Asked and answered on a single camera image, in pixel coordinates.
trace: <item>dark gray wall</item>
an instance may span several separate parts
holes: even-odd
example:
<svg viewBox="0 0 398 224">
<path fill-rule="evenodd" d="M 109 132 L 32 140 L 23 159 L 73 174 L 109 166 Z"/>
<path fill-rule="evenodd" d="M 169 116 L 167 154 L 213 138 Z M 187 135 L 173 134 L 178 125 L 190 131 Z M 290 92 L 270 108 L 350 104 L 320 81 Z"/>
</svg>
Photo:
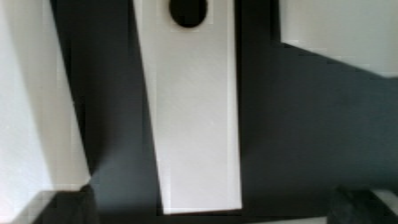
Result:
<svg viewBox="0 0 398 224">
<path fill-rule="evenodd" d="M 160 216 L 130 1 L 54 0 L 103 223 L 320 216 L 334 186 L 398 190 L 398 80 L 284 46 L 277 1 L 238 0 L 245 208 L 215 216 Z"/>
</svg>

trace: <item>white panel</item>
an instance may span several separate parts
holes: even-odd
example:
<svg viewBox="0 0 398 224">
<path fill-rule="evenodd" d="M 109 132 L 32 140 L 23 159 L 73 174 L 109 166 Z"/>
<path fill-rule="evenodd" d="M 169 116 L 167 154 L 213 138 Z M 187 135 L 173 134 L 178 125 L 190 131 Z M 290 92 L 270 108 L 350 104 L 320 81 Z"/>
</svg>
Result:
<svg viewBox="0 0 398 224">
<path fill-rule="evenodd" d="M 233 0 L 196 28 L 169 0 L 135 0 L 164 212 L 240 209 Z"/>
<path fill-rule="evenodd" d="M 48 0 L 0 0 L 0 223 L 89 182 Z"/>
<path fill-rule="evenodd" d="M 283 42 L 398 77 L 396 15 L 396 0 L 281 0 Z"/>
</svg>

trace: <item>oval hole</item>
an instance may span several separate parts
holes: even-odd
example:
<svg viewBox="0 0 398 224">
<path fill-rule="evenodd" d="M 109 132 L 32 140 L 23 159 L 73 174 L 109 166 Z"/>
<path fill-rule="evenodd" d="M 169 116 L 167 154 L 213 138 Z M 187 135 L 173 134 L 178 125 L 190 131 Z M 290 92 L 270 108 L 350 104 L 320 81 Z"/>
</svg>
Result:
<svg viewBox="0 0 398 224">
<path fill-rule="evenodd" d="M 199 26 L 208 14 L 206 0 L 171 0 L 171 17 L 180 26 Z"/>
</svg>

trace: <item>dark floor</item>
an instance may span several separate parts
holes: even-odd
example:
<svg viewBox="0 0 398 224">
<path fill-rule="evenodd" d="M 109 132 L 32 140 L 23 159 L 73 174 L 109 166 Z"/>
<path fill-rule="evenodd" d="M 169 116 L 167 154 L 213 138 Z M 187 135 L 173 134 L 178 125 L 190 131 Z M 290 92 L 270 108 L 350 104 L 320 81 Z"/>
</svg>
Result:
<svg viewBox="0 0 398 224">
<path fill-rule="evenodd" d="M 279 43 L 276 0 L 238 0 L 244 210 L 160 216 L 132 0 L 54 0 L 101 223 L 327 214 L 338 185 L 398 190 L 398 80 Z"/>
</svg>

